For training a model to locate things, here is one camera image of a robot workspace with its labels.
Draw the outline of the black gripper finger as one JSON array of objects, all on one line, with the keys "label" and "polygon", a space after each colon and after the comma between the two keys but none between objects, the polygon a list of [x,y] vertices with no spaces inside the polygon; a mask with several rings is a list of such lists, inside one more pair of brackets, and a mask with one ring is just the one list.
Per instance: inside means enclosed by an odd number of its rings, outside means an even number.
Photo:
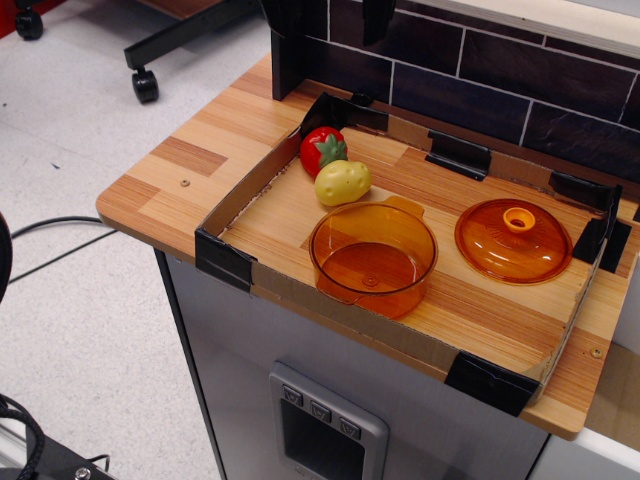
[{"label": "black gripper finger", "polygon": [[395,0],[363,0],[363,44],[372,46],[386,37],[396,7]]}]

